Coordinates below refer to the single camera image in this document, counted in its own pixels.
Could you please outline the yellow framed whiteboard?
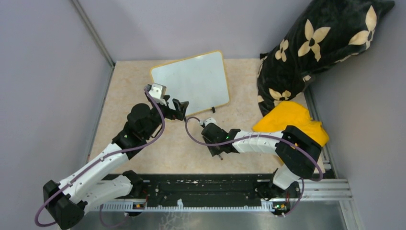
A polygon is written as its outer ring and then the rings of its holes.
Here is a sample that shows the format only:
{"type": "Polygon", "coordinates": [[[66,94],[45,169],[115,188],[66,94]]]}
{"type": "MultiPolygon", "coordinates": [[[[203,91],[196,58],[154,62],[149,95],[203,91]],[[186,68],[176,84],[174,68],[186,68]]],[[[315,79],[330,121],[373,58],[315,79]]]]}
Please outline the yellow framed whiteboard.
{"type": "Polygon", "coordinates": [[[189,102],[187,116],[230,102],[224,56],[220,50],[154,66],[150,76],[154,83],[166,86],[165,94],[189,102]]]}

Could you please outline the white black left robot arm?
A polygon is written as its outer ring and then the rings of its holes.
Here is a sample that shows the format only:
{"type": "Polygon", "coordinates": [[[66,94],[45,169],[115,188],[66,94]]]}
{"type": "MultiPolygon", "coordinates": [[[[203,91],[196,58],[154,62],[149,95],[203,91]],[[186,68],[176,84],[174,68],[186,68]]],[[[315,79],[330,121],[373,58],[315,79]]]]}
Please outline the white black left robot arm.
{"type": "Polygon", "coordinates": [[[173,99],[174,108],[170,108],[168,98],[167,95],[152,97],[150,105],[134,105],[123,129],[97,157],[59,182],[50,180],[45,183],[44,203],[35,215],[35,224],[43,226],[39,215],[46,209],[54,219],[50,225],[68,230],[95,206],[122,196],[140,197],[144,191],[143,180],[134,171],[126,171],[112,180],[105,180],[105,177],[157,141],[163,134],[166,119],[186,119],[189,102],[173,99]]]}

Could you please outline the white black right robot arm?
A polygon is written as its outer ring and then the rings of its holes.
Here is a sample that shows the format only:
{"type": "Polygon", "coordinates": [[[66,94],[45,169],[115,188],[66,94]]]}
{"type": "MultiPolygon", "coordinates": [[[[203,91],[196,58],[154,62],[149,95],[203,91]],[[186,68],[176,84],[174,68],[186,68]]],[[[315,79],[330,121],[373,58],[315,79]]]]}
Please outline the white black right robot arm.
{"type": "Polygon", "coordinates": [[[278,156],[282,166],[273,175],[270,193],[283,197],[296,180],[313,176],[322,147],[299,128],[288,125],[273,133],[231,129],[226,132],[216,123],[202,125],[201,135],[212,156],[221,153],[265,153],[278,156]]]}

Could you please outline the yellow cloth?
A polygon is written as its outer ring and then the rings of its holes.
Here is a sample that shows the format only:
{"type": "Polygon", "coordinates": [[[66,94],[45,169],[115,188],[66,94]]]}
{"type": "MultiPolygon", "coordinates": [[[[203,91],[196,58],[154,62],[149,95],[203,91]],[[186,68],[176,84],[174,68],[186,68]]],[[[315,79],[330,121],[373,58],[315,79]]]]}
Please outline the yellow cloth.
{"type": "Polygon", "coordinates": [[[322,128],[322,122],[314,120],[308,109],[292,101],[281,102],[258,121],[252,130],[277,132],[285,130],[287,126],[297,127],[321,147],[324,147],[329,141],[327,132],[322,128]]]}

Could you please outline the black floral pillow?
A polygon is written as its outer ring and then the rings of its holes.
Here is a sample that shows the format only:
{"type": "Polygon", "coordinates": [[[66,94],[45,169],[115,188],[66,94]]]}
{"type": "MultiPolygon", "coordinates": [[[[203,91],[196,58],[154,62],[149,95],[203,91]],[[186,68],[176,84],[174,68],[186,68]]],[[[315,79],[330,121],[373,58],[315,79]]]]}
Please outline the black floral pillow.
{"type": "Polygon", "coordinates": [[[294,99],[314,80],[371,46],[378,22],[393,0],[313,0],[282,41],[260,55],[258,105],[267,115],[294,99]]]}

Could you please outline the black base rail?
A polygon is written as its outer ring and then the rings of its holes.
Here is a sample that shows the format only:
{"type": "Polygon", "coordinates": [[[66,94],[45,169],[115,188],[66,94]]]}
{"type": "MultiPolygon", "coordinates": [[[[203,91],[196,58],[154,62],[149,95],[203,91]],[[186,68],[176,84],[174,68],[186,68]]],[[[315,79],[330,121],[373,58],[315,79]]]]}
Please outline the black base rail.
{"type": "Polygon", "coordinates": [[[272,187],[273,174],[142,174],[138,194],[119,199],[148,198],[148,207],[258,207],[262,201],[292,201],[300,194],[299,183],[287,190],[272,187]]]}

